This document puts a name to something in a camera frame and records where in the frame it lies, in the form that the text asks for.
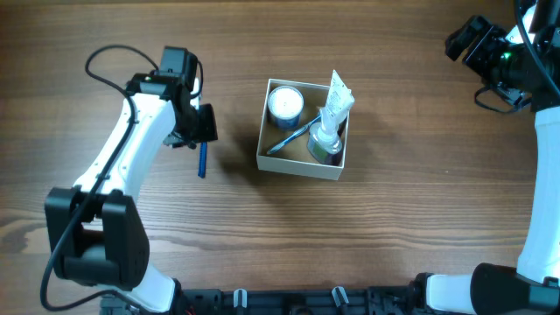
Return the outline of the blue disposable razor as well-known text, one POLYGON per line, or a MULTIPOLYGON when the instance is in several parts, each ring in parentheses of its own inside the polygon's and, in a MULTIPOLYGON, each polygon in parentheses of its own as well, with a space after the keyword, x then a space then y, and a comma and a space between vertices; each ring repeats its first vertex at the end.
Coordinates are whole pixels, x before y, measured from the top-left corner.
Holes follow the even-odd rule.
POLYGON ((198 176, 201 179, 206 177, 207 172, 207 142, 201 143, 199 146, 199 169, 198 176))

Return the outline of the blue jar white lid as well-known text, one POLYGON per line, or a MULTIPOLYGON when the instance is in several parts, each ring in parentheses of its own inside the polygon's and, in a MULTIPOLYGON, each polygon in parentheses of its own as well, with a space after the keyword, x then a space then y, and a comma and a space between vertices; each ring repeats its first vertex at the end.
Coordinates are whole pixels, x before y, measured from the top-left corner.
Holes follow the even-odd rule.
POLYGON ((280 86, 268 96, 269 119, 280 130, 294 130, 304 108, 304 97, 294 87, 280 86))

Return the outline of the blue white toothbrush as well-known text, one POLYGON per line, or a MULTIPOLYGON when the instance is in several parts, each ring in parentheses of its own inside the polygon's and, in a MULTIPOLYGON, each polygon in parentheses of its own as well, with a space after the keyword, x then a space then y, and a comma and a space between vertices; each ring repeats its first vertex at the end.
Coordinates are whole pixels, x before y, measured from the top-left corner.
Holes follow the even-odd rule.
POLYGON ((277 152, 279 152, 284 146, 286 146, 287 144, 291 143, 293 140, 301 137, 305 132, 307 132, 310 127, 314 124, 317 123, 321 120, 321 115, 318 115, 317 117, 315 117, 313 120, 309 121, 307 124, 305 124, 304 126, 302 126, 301 128, 297 129, 296 131, 294 131, 290 136, 288 136, 287 138, 285 138, 284 140, 282 140, 281 142, 275 144, 274 146, 272 146, 270 149, 267 150, 266 154, 267 155, 272 155, 275 154, 277 152))

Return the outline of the clear blue spray bottle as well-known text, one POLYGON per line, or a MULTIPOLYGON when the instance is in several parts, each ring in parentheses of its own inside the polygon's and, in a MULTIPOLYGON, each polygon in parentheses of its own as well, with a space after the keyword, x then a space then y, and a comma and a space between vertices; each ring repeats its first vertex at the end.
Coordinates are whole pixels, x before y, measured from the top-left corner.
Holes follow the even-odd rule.
POLYGON ((319 111, 319 119, 309 128, 307 149, 322 165, 338 166, 342 159, 343 144, 338 133, 339 125, 327 108, 319 111))

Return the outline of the white cosmetic tube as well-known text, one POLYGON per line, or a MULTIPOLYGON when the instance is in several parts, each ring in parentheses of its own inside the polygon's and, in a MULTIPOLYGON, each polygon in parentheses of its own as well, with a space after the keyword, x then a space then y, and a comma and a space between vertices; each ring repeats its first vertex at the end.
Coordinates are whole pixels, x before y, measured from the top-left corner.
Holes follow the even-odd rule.
POLYGON ((335 119, 337 124, 341 124, 347 118, 349 111, 355 103, 352 90, 340 78, 339 74, 333 70, 328 96, 325 102, 327 114, 335 119))

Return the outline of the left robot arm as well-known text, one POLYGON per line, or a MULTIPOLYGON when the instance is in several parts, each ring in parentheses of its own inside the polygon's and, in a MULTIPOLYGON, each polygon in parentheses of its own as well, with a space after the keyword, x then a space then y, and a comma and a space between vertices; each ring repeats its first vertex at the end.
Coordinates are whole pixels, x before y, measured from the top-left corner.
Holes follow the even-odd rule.
POLYGON ((185 48, 167 46, 148 73, 120 88, 122 112, 101 152, 69 188, 45 199, 51 255, 39 289, 51 276, 94 289, 104 314, 190 314, 178 280, 151 264, 137 211, 144 178, 161 146, 205 153, 218 137, 214 109, 201 102, 203 66, 185 48))

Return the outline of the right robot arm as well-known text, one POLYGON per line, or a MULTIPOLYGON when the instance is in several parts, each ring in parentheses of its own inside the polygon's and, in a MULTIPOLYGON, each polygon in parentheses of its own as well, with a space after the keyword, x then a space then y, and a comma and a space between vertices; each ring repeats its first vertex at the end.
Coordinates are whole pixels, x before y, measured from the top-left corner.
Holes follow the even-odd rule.
POLYGON ((537 171, 528 235, 515 267, 483 262, 465 275, 420 274, 409 284, 409 312, 557 314, 559 312, 559 3, 515 1, 504 31, 473 16, 445 41, 509 105, 535 115, 537 171))

